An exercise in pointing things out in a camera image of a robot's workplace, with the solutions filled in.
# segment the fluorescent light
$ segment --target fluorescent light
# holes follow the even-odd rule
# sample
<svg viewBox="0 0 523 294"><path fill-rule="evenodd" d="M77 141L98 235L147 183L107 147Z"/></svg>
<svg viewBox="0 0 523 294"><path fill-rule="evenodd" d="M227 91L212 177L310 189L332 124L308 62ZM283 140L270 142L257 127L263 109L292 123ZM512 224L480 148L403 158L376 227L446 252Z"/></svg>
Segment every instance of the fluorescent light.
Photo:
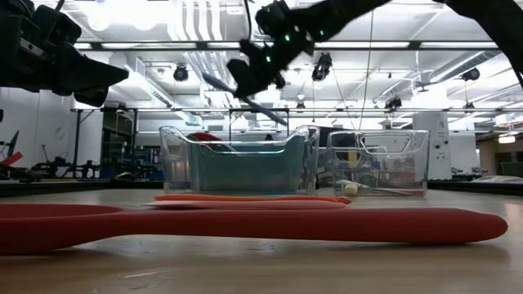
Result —
<svg viewBox="0 0 523 294"><path fill-rule="evenodd" d="M162 113L171 112L171 109L139 109L138 112Z"/></svg>
<svg viewBox="0 0 523 294"><path fill-rule="evenodd" d="M74 47L78 50L92 49L91 44L89 43L76 43Z"/></svg>
<svg viewBox="0 0 523 294"><path fill-rule="evenodd" d="M140 45L140 43L102 43L103 48L106 49L130 49Z"/></svg>
<svg viewBox="0 0 523 294"><path fill-rule="evenodd" d="M239 49L239 44L237 42L209 42L207 44L207 47L209 48L234 48Z"/></svg>
<svg viewBox="0 0 523 294"><path fill-rule="evenodd" d="M409 42L322 42L316 48L406 48Z"/></svg>
<svg viewBox="0 0 523 294"><path fill-rule="evenodd" d="M498 138L498 142L499 142L499 144L511 144L511 143L516 142L516 137L515 136L500 136Z"/></svg>
<svg viewBox="0 0 523 294"><path fill-rule="evenodd" d="M128 24L148 31L161 19L156 12L147 0L95 2L87 9L87 23L95 31L106 30L111 24Z"/></svg>
<svg viewBox="0 0 523 294"><path fill-rule="evenodd" d="M105 49L196 49L194 42L103 42Z"/></svg>
<svg viewBox="0 0 523 294"><path fill-rule="evenodd" d="M422 42L421 48L497 48L495 42Z"/></svg>

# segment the spatula head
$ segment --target spatula head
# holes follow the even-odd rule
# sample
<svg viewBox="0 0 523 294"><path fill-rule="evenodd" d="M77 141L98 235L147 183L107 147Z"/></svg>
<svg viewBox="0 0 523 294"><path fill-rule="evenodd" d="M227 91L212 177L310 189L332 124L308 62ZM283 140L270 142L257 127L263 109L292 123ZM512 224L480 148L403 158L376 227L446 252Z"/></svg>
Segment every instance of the spatula head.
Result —
<svg viewBox="0 0 523 294"><path fill-rule="evenodd" d="M224 82L220 81L218 78L213 77L211 74L208 74L208 73L202 73L202 75L203 75L203 79L205 80L205 82L208 83L209 85L215 87L216 89L220 89L222 91L228 91L229 93L231 93L233 95L235 94L235 90L233 90L232 88L227 86ZM281 117L279 117L277 114L271 112L267 108L252 102L248 98L243 98L242 100L245 101L252 109L257 110L262 114L265 114L268 118L272 119L273 121L275 121L277 123L287 126L287 122L285 122L285 120L283 120Z"/></svg>

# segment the white pillar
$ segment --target white pillar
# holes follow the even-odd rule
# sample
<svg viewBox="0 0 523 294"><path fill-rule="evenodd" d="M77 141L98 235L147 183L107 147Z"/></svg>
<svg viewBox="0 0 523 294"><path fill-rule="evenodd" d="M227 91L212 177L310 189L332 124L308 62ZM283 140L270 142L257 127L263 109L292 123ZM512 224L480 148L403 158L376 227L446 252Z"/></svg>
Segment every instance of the white pillar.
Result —
<svg viewBox="0 0 523 294"><path fill-rule="evenodd" d="M447 113L415 114L413 116L413 129L430 132L428 180L451 180L452 171Z"/></svg>
<svg viewBox="0 0 523 294"><path fill-rule="evenodd" d="M472 174L472 168L480 166L476 153L476 134L452 131L474 131L474 123L460 119L450 123L449 129L452 167L463 170L463 174Z"/></svg>

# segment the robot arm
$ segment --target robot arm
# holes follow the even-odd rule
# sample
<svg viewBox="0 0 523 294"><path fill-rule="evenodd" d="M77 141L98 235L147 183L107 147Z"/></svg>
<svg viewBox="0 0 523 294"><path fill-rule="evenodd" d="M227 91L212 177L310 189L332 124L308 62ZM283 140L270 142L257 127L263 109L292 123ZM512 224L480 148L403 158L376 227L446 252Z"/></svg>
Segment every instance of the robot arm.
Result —
<svg viewBox="0 0 523 294"><path fill-rule="evenodd" d="M0 0L0 87L51 90L100 107L109 86L128 72L80 53L74 44L82 30L59 10L30 0Z"/></svg>
<svg viewBox="0 0 523 294"><path fill-rule="evenodd" d="M238 83L236 96L263 91L280 80L279 72L302 51L312 55L314 42L325 42L352 20L387 4L391 0L324 0L308 8L291 10L284 1L274 1L256 14L261 30L274 40L263 48L248 40L240 51L249 65L231 60L227 68ZM523 86L523 11L513 0L434 0L444 2L458 14L476 20L512 63Z"/></svg>

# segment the camera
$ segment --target camera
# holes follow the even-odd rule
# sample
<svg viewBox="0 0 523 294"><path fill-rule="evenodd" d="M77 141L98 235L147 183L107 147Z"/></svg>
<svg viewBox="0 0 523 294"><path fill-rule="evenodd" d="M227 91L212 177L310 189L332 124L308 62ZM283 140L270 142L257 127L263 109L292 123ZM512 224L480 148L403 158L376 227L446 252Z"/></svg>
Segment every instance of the camera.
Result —
<svg viewBox="0 0 523 294"><path fill-rule="evenodd" d="M174 70L173 74L174 80L177 82L184 82L189 78L189 73L187 72L186 65L177 65L177 68Z"/></svg>
<svg viewBox="0 0 523 294"><path fill-rule="evenodd" d="M322 52L314 70L312 71L312 80L315 82L323 81L330 73L330 68L333 66L333 59L330 53Z"/></svg>

